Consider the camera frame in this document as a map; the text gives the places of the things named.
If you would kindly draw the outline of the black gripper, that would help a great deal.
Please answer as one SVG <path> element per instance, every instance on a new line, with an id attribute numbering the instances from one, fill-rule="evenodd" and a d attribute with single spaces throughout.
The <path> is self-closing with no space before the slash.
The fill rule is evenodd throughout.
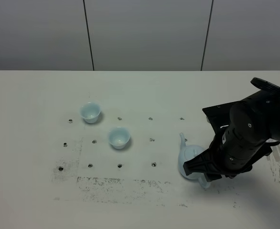
<path id="1" fill-rule="evenodd" d="M 255 162 L 272 153 L 271 145 L 266 142 L 270 137 L 266 118 L 256 103 L 237 102 L 231 107 L 229 117 L 229 126 L 215 134 L 209 149 L 184 162 L 186 175 L 197 172 L 207 177 L 234 178 L 250 171 Z"/>

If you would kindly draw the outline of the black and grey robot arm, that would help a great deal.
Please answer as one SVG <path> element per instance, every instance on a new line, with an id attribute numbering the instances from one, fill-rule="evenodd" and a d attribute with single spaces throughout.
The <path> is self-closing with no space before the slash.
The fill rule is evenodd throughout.
<path id="1" fill-rule="evenodd" d="M 258 92 L 203 109 L 215 137 L 207 150 L 184 162 L 186 175 L 202 173 L 208 181 L 234 178 L 280 144 L 280 87 L 256 77 L 251 83 Z"/>

